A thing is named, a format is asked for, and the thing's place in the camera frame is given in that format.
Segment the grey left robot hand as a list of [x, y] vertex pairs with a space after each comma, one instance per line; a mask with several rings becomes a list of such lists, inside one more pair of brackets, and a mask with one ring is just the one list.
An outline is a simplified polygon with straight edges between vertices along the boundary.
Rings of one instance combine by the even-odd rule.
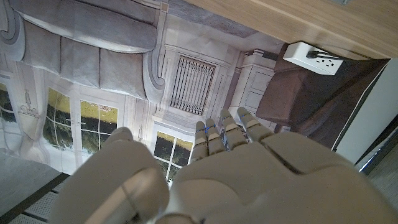
[[350, 161], [245, 108], [198, 122], [171, 184], [128, 128], [114, 130], [65, 183], [50, 223], [396, 223], [397, 212]]

